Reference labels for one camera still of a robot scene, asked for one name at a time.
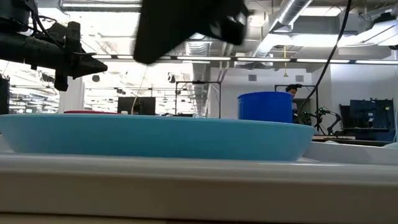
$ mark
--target blue bucket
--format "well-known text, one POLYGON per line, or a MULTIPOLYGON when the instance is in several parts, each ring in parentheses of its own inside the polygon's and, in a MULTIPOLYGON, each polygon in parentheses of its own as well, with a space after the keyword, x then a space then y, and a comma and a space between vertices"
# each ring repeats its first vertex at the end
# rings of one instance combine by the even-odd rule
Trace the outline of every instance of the blue bucket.
POLYGON ((293 123, 292 95, 277 91, 246 93, 238 97, 239 119, 293 123))

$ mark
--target white table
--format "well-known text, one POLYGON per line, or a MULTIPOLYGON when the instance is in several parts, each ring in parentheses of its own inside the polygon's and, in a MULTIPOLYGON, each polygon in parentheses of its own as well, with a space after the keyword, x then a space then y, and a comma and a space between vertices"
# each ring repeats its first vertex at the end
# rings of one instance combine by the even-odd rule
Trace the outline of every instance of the white table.
POLYGON ((397 201, 397 166, 0 154, 5 213, 397 223, 397 201))

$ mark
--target power cord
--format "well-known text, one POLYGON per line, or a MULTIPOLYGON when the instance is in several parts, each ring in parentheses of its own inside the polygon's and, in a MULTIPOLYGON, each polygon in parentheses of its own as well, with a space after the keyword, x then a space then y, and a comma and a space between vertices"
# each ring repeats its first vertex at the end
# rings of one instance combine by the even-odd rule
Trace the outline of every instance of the power cord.
POLYGON ((138 91, 137 91, 136 97, 134 98, 134 102, 132 103, 132 107, 131 107, 131 115, 133 115, 133 114, 134 114, 134 105, 136 104, 136 101, 137 101, 137 99, 138 99, 138 94, 139 94, 139 91, 141 90, 142 84, 144 83, 145 76, 147 75, 147 71, 148 71, 148 66, 147 66, 147 67, 146 67, 146 69, 145 69, 145 73, 144 73, 144 76, 142 77, 141 84, 139 85, 139 88, 138 88, 138 91))
POLYGON ((317 89, 318 89, 318 87, 319 87, 319 84, 321 83, 322 78, 325 76, 325 73, 326 73, 326 71, 327 71, 327 69, 328 69, 328 67, 329 67, 330 61, 331 61, 331 59, 333 58, 333 56, 334 56, 334 54, 335 54, 335 52, 336 52, 336 50, 337 50, 338 42, 339 42, 339 41, 341 40, 341 38, 343 37, 344 31, 345 31, 346 25, 347 25, 348 14, 349 14, 349 11, 350 11, 350 8, 351 8, 351 2, 352 2, 352 0, 347 0, 347 7, 346 7, 345 14, 344 14, 343 24, 341 25, 341 30, 340 30, 340 33, 338 34, 336 44, 335 44, 335 46, 333 47, 333 49, 331 50, 331 52, 330 52, 330 55, 329 55, 329 57, 328 57, 328 60, 326 61, 325 66, 323 67, 322 73, 321 73, 321 75, 320 75, 320 77, 319 77, 319 79, 318 79, 318 81, 317 81, 317 84, 315 84, 314 89, 311 91, 311 93, 307 96, 307 98, 304 100, 304 102, 303 102, 302 105, 300 106, 300 109, 298 110, 298 113, 297 113, 297 114, 298 114, 298 117, 301 115, 301 113, 302 113, 302 111, 303 111, 303 108, 304 108, 304 105, 310 100, 310 98, 311 98, 311 97, 315 94, 315 92, 317 91, 317 89))
POLYGON ((51 42, 53 42, 53 44, 57 45, 57 46, 60 47, 60 48, 63 48, 63 47, 61 46, 61 44, 58 43, 58 41, 56 41, 56 40, 49 34, 49 32, 48 32, 46 29, 44 29, 43 23, 42 23, 42 21, 40 20, 39 15, 38 15, 38 14, 33 14, 33 16, 34 16, 34 18, 35 18, 34 20, 36 20, 36 22, 37 22, 37 24, 39 25, 40 29, 42 29, 42 32, 44 33, 44 35, 45 35, 47 38, 49 38, 49 39, 51 40, 51 42))
POLYGON ((305 87, 309 92, 311 92, 311 89, 309 89, 309 87, 308 86, 306 86, 305 87))

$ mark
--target man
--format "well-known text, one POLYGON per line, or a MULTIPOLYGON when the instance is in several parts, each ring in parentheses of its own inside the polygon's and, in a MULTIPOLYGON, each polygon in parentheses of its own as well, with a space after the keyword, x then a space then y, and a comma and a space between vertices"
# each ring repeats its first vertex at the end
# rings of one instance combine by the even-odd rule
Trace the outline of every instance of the man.
POLYGON ((292 95, 292 99, 293 99, 297 92, 297 85, 296 84, 288 85, 286 87, 286 92, 290 93, 292 95))
MULTIPOLYGON (((301 86, 296 85, 296 84, 290 84, 286 87, 286 92, 290 93, 292 95, 292 100, 296 96, 297 93, 297 88, 300 88, 301 86)), ((292 110, 293 110, 293 121, 297 121, 297 104, 292 101, 292 110)))

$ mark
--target light blue bowl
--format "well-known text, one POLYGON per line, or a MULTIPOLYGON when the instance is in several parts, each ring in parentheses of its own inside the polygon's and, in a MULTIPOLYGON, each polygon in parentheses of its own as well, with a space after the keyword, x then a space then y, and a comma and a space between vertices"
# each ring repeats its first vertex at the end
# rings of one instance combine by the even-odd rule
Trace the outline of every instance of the light blue bowl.
POLYGON ((118 114, 10 114, 0 131, 16 152, 295 161, 314 130, 299 124, 118 114))

